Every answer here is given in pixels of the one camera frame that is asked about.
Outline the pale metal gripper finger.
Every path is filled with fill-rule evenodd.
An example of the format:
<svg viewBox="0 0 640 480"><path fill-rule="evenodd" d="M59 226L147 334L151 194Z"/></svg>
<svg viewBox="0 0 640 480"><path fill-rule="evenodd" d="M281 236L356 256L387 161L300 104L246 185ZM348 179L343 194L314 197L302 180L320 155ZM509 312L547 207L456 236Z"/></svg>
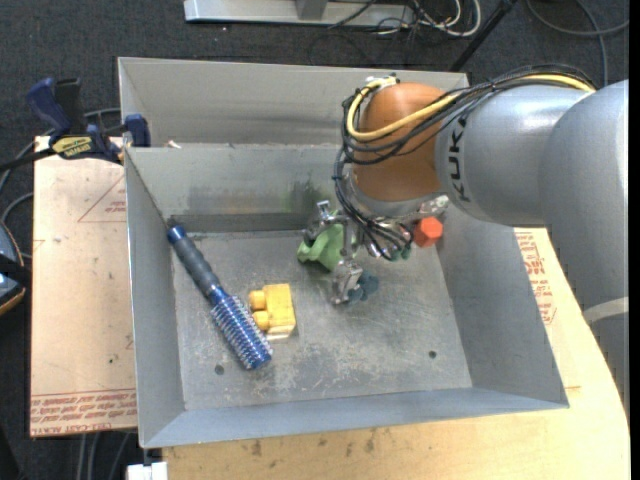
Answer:
<svg viewBox="0 0 640 480"><path fill-rule="evenodd" d="M316 241L320 234L331 226L343 225L344 223L345 216L341 210L332 211L328 200L319 201L316 203L315 212L310 216L302 231L303 240Z"/></svg>
<svg viewBox="0 0 640 480"><path fill-rule="evenodd" d="M341 260L333 271L331 302L334 305L355 304L362 298L359 284L363 268L353 260Z"/></svg>

